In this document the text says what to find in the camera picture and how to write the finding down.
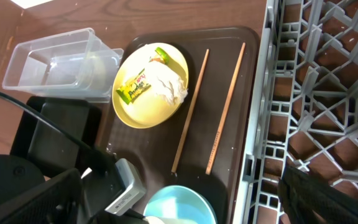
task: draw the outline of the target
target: wooden chopstick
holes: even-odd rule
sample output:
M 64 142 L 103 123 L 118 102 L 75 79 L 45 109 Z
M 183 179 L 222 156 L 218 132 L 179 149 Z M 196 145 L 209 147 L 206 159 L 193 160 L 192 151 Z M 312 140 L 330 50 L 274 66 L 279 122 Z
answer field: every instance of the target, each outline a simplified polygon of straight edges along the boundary
M 208 59 L 208 54 L 209 54 L 209 49 L 207 49 L 206 52 L 205 52 L 204 62 L 203 62 L 203 65 L 201 66 L 200 74 L 198 75 L 197 84 L 196 84 L 196 88 L 194 90 L 193 97 L 191 99 L 189 112 L 187 112 L 185 126 L 183 127 L 183 131 L 181 133 L 177 154 L 175 156 L 175 160 L 173 161 L 173 165 L 172 165 L 172 170 L 171 171 L 173 173 L 175 173 L 177 171 L 177 168 L 178 168 L 180 155 L 181 155 L 181 152 L 183 150 L 183 145 L 185 144 L 187 130 L 188 130 L 189 125 L 190 125 L 191 116 L 193 115 L 193 110 L 194 110 L 194 107 L 195 107 L 195 104 L 196 104 L 196 101 L 197 101 L 197 95 L 198 95 L 198 92 L 200 90 L 201 81 L 202 81 L 203 76 L 204 76 L 204 70 L 205 70 L 206 61 Z
M 233 77 L 231 79 L 229 93 L 227 94 L 226 102 L 224 104 L 224 108 L 223 108 L 223 112 L 222 112 L 222 116 L 221 116 L 221 121 L 219 122 L 218 131 L 216 132 L 214 145 L 212 147 L 211 155 L 209 156 L 208 166 L 206 167 L 205 173 L 208 174 L 208 175 L 210 175 L 210 173 L 211 173 L 212 166 L 214 164 L 214 160 L 215 160 L 215 156 L 216 156 L 216 151 L 218 150 L 219 141 L 221 140 L 221 135 L 222 135 L 224 122 L 226 121 L 227 111 L 229 110 L 230 101 L 231 101 L 231 98 L 232 98 L 232 95 L 233 95 L 234 87 L 236 85 L 236 80 L 237 80 L 237 76 L 239 74 L 240 65 L 241 65 L 241 61 L 242 61 L 242 56 L 244 54 L 244 49 L 245 48 L 246 48 L 246 43 L 242 43 L 240 55 L 239 55 L 239 58 L 237 60 L 237 65 L 236 65 L 236 68 L 234 69 L 234 74 L 233 74 Z

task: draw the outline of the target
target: yellow bowl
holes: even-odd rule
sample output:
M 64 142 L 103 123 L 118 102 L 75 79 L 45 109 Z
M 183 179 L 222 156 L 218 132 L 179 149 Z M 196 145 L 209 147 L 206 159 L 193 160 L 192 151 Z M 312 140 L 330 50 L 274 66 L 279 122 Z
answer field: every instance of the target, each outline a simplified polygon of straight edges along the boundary
M 170 56 L 168 66 L 183 80 L 185 88 L 188 88 L 189 71 L 184 56 L 174 46 L 164 43 L 148 44 L 137 49 L 122 64 L 117 72 L 112 86 L 112 104 L 119 119 L 133 128 L 151 128 L 171 117 L 180 104 L 169 105 L 160 97 L 155 96 L 151 89 L 140 94 L 129 105 L 121 99 L 116 90 L 128 79 L 134 78 L 144 68 L 153 55 L 154 49 L 161 47 Z

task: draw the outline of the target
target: blue bowl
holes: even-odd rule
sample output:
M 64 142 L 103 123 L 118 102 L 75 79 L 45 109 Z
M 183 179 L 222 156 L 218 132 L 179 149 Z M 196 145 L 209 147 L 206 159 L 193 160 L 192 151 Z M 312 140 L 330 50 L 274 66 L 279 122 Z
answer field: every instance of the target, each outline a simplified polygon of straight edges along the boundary
M 155 193 L 147 203 L 144 215 L 216 224 L 216 215 L 209 202 L 194 190 L 179 185 L 164 187 Z

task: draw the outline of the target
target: clear plastic container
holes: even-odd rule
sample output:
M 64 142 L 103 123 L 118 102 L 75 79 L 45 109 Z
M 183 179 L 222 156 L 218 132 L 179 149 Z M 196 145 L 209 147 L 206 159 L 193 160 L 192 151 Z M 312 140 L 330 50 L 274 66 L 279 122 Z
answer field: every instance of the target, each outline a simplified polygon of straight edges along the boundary
M 39 96 L 108 102 L 124 51 L 87 28 L 18 44 L 2 87 Z

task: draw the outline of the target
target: plastic dish rack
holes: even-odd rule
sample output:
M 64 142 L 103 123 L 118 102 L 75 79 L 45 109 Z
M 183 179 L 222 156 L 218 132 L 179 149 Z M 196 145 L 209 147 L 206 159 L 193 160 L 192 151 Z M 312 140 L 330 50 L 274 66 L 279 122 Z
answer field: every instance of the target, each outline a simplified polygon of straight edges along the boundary
M 267 0 L 233 223 L 289 223 L 288 164 L 358 199 L 358 1 Z

